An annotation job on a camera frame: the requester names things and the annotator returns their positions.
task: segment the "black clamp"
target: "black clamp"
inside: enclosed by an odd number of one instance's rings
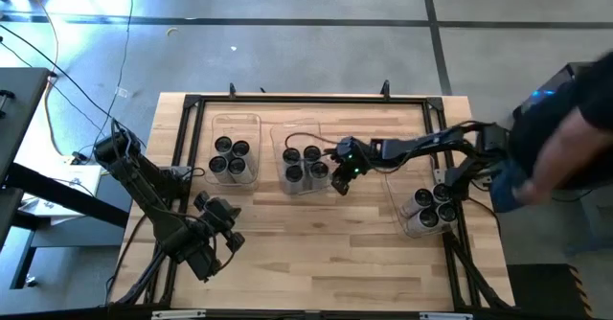
[[[4,118],[6,113],[2,111],[2,107],[7,99],[14,99],[15,94],[9,90],[0,90],[0,119]]]
[[[237,89],[234,87],[233,83],[230,83],[230,94],[228,94],[230,100],[233,100],[237,97]]]
[[[388,102],[390,100],[390,81],[389,80],[385,80],[383,82],[383,87],[381,88],[381,92],[379,92],[380,95],[383,95],[383,99],[385,100],[385,102]]]

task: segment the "person's arm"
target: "person's arm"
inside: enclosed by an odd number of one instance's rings
[[[538,153],[532,178],[514,190],[515,197],[524,204],[545,199],[557,185],[612,145],[613,133],[590,125],[575,108]]]

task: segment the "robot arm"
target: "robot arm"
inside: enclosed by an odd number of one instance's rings
[[[473,131],[477,132],[475,146],[465,139]],[[330,158],[338,163],[332,174],[332,187],[345,195],[349,183],[360,174],[370,170],[391,173],[411,158],[450,150],[464,153],[466,159],[459,167],[445,172],[444,183],[453,195],[466,199],[470,180],[481,170],[507,158],[507,132],[496,124],[466,122],[411,140],[372,139],[370,144],[365,144],[346,137],[335,149],[327,150]]]

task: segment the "yellow black warning stripe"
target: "yellow black warning stripe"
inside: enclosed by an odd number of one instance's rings
[[[587,293],[585,293],[585,288],[583,287],[583,282],[581,281],[581,276],[579,275],[579,271],[571,265],[568,265],[568,268],[575,279],[575,286],[577,287],[577,291],[579,292],[579,298],[583,302],[583,308],[585,309],[585,314],[588,318],[594,318],[594,312],[592,311],[592,306],[590,306],[590,301],[587,298]]]

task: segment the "person's hand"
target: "person's hand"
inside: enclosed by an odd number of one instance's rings
[[[517,201],[525,205],[541,203],[549,197],[548,190],[541,190],[531,180],[526,180],[518,189],[513,189],[513,196]]]

